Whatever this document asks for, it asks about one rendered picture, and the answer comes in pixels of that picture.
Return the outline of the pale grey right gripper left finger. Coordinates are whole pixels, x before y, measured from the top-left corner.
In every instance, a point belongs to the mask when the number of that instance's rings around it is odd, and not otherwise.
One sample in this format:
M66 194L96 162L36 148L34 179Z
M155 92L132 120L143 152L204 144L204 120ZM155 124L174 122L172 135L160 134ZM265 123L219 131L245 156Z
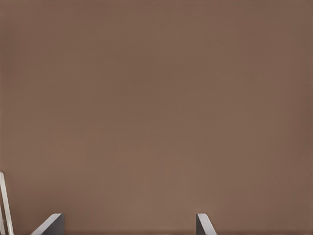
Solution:
M64 235L64 215L52 214L31 235Z

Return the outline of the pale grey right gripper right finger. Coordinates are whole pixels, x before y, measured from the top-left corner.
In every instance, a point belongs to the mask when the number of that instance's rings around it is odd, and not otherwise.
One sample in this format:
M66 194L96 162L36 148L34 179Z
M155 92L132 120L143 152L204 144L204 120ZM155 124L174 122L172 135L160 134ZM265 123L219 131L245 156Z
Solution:
M218 235L205 213L196 214L196 235Z

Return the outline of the silver frame post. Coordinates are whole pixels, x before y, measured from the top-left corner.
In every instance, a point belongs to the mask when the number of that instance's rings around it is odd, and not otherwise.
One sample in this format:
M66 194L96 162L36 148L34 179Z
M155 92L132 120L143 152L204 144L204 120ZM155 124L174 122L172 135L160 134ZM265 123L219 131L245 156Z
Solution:
M11 217L7 189L6 189L6 184L5 184L5 178L4 178L4 173L2 171L0 171L0 190L1 190L2 200L3 200L5 218L7 222L8 235L14 235L12 217ZM4 229L4 223L2 219L2 214L1 214L1 207L0 207L0 217L1 217L1 222L2 222L2 225L0 226L0 233L1 235L6 235L5 229Z

